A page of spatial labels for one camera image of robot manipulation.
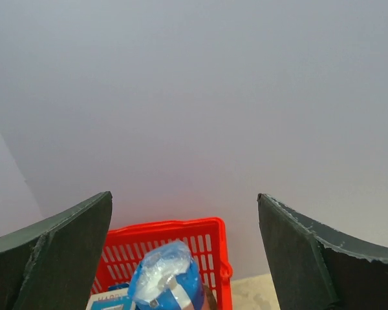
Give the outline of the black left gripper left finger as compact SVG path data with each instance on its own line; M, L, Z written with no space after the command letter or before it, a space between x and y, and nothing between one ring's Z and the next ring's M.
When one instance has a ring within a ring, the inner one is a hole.
M0 237L0 310L85 309L112 210L101 192Z

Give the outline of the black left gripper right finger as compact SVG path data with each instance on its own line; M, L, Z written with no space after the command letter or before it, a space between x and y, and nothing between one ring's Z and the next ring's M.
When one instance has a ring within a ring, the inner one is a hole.
M281 309L388 309L388 247L257 197L259 228Z

